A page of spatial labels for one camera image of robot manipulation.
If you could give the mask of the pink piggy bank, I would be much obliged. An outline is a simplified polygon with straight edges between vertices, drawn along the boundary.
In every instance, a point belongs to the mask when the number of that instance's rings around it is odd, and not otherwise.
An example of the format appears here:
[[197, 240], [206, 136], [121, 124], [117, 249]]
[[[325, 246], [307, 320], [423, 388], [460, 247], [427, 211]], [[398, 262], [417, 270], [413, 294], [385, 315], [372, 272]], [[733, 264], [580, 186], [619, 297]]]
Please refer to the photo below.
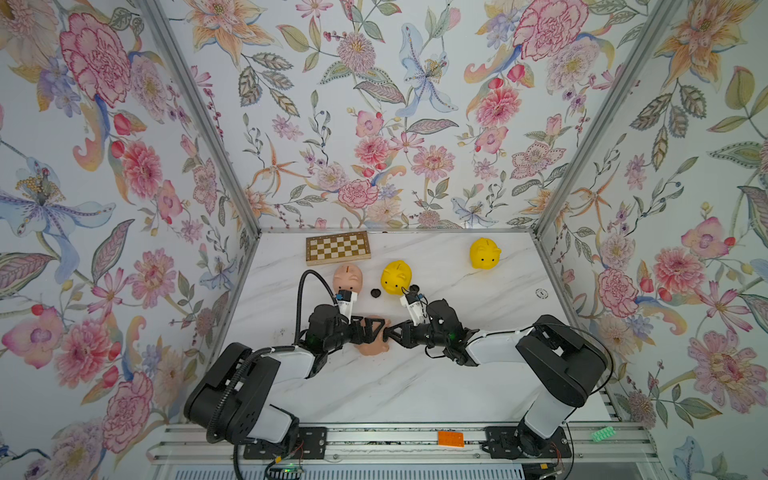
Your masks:
[[335, 293], [350, 291], [359, 294], [363, 289], [361, 269], [352, 263], [340, 265], [334, 272], [332, 288]]
[[372, 330], [381, 326], [382, 329], [378, 332], [376, 339], [371, 343], [364, 343], [357, 345], [356, 348], [362, 356], [372, 357], [386, 353], [390, 347], [386, 340], [383, 339], [384, 329], [391, 325], [391, 321], [383, 319], [381, 317], [369, 317], [362, 320], [363, 325], [370, 325]]

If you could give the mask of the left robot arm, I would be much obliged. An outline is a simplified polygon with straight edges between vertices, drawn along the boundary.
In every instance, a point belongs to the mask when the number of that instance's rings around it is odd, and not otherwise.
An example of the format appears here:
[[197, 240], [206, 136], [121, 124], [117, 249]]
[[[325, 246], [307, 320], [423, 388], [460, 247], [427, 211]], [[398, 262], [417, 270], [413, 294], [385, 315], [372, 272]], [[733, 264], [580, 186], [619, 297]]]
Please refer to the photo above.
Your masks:
[[330, 354], [347, 344], [375, 342], [385, 325], [380, 318], [348, 318], [336, 306], [320, 305], [294, 344], [254, 350], [233, 342], [188, 396], [184, 417], [205, 429], [209, 443], [290, 447], [296, 442], [299, 420], [269, 403], [272, 387], [314, 377]]

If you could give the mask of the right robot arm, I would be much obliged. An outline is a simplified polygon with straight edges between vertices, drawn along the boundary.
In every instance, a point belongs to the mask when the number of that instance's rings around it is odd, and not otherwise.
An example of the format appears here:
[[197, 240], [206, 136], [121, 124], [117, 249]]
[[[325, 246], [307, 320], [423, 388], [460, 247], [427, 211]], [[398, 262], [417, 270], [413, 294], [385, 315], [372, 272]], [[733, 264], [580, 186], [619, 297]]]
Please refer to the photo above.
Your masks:
[[413, 349], [439, 348], [459, 366], [525, 364], [544, 388], [526, 411], [521, 437], [550, 440], [583, 407], [609, 370], [607, 356], [576, 329], [552, 315], [540, 316], [521, 330], [483, 331], [465, 327], [445, 300], [423, 308], [420, 321], [410, 319], [383, 330], [383, 339]]

